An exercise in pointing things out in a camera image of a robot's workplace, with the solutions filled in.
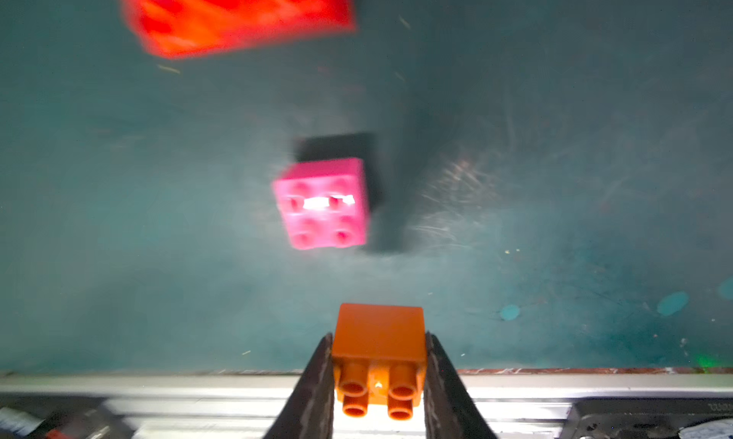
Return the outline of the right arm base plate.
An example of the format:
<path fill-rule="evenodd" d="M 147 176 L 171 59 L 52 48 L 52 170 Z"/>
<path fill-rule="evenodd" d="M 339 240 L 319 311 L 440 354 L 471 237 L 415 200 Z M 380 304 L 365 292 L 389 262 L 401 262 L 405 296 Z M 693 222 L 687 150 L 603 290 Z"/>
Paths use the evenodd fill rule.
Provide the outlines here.
<path fill-rule="evenodd" d="M 730 438 L 730 398 L 590 398 L 572 406 L 566 438 Z"/>

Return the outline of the long red brick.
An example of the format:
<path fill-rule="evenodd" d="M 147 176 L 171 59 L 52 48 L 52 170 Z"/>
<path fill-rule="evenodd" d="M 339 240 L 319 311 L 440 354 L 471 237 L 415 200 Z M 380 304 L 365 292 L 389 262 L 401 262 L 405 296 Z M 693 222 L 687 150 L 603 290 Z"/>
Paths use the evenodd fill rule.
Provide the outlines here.
<path fill-rule="evenodd" d="M 168 59 L 351 32 L 352 0 L 119 0 L 143 48 Z"/>

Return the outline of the orange brick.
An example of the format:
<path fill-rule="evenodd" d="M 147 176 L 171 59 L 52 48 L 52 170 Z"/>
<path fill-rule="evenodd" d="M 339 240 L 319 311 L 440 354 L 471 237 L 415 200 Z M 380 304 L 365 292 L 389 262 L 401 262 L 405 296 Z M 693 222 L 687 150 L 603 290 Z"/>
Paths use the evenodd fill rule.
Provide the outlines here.
<path fill-rule="evenodd" d="M 384 406 L 394 421 L 408 421 L 420 405 L 427 373 L 427 341 L 421 307 L 341 305 L 332 362 L 343 413 L 362 418 Z"/>

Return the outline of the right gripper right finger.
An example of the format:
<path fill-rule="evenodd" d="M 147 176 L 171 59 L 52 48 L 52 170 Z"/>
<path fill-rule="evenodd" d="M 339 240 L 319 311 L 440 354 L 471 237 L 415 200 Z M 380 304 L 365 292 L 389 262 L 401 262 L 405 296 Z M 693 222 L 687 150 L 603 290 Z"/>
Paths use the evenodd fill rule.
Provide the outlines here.
<path fill-rule="evenodd" d="M 438 338 L 426 334 L 424 410 L 427 439 L 497 439 Z"/>

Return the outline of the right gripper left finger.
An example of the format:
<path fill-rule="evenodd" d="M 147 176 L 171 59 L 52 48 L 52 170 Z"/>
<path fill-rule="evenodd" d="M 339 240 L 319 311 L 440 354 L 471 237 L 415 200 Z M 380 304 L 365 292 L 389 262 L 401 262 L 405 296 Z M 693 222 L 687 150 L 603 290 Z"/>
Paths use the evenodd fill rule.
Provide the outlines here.
<path fill-rule="evenodd" d="M 332 439 L 335 381 L 333 335 L 317 345 L 299 381 L 264 439 Z"/>

